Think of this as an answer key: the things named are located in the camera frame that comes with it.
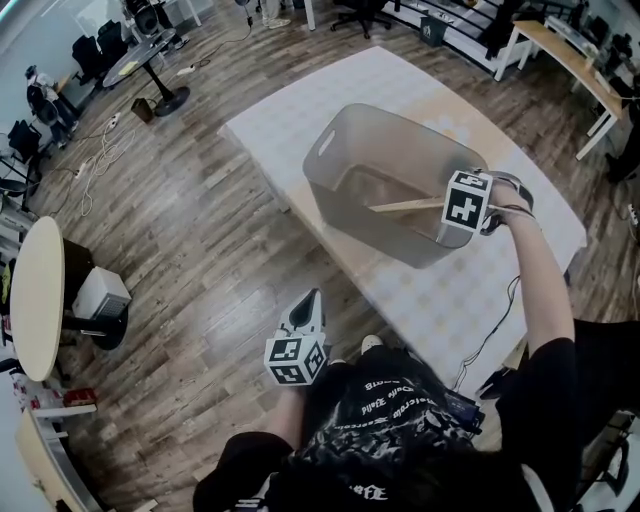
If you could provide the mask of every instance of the black bag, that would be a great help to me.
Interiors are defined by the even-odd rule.
[[[38,112],[45,102],[44,92],[42,87],[36,84],[32,84],[27,87],[27,102],[31,107],[31,110]]]

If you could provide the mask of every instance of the white wall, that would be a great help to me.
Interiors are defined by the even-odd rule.
[[[11,378],[0,374],[0,511],[51,512],[42,493],[31,485],[27,468],[18,453],[15,433],[20,407],[13,396]]]

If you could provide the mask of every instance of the gray plastic bin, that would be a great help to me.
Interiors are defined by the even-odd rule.
[[[393,218],[368,206],[444,196],[453,173],[473,167],[487,168],[475,151],[360,103],[338,112],[303,164],[328,224],[414,268],[463,247],[472,234],[441,224],[439,208]]]

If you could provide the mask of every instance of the wooden stick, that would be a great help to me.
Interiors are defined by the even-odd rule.
[[[401,203],[380,204],[378,206],[370,206],[369,208],[377,213],[389,213],[409,210],[426,210],[427,208],[442,208],[443,206],[444,198],[431,197],[429,199],[402,201]]]

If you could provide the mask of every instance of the white table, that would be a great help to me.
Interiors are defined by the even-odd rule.
[[[65,409],[26,409],[16,432],[16,444],[29,473],[33,486],[40,489],[52,510],[63,500],[72,512],[99,512],[102,509],[91,495],[69,460],[60,443],[66,432],[55,432],[43,418],[53,419],[76,414],[91,413],[95,405]]]
[[[511,235],[475,237],[417,270],[328,226],[302,172],[309,148],[338,111],[367,103],[455,138],[490,169],[518,175],[562,269],[586,245],[586,233],[545,175],[480,112],[425,72],[379,47],[336,62],[285,87],[229,121],[221,134],[254,159],[276,196],[306,224],[372,306],[402,339],[453,385],[507,309],[518,275]],[[461,391],[471,396],[525,334],[518,294],[502,327],[469,368]]]
[[[191,0],[167,0],[165,2],[165,5],[171,5],[175,2],[185,2],[187,4],[187,7],[189,8],[189,11],[191,11],[191,16],[193,16],[193,20],[196,22],[196,25],[198,25],[199,27],[202,26],[202,22],[200,21],[200,17],[198,16],[198,12],[196,11],[195,7],[193,7],[193,3],[191,2]]]
[[[43,217],[27,234],[11,285],[11,328],[25,373],[46,379],[56,361],[64,301],[64,245],[58,225]]]
[[[584,87],[602,104],[605,111],[587,135],[591,139],[578,151],[576,158],[582,160],[584,156],[606,135],[613,125],[622,117],[622,102],[620,98],[609,94],[596,80],[591,63],[569,46],[563,37],[551,32],[537,21],[515,21],[513,32],[507,44],[502,61],[495,74],[496,82],[502,79],[504,70],[509,62],[509,56],[518,40],[523,35],[529,42],[522,54],[518,69],[523,69],[529,58],[533,46],[537,46],[551,55],[556,61],[569,71]]]

